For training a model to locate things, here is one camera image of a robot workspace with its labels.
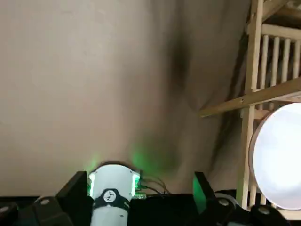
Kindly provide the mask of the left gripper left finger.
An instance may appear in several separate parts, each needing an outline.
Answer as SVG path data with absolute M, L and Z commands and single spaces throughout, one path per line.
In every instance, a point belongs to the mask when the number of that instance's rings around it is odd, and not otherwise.
M 78 171 L 54 196 L 0 198 L 2 226 L 89 226 L 93 199 L 85 171 Z

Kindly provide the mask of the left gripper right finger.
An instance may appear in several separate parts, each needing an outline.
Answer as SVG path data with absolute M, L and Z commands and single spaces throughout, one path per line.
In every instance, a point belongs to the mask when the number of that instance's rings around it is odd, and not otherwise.
M 229 195 L 216 196 L 202 172 L 194 173 L 193 198 L 198 210 L 198 216 L 192 221 L 194 226 L 290 225 L 290 222 L 271 206 L 255 205 L 247 211 Z

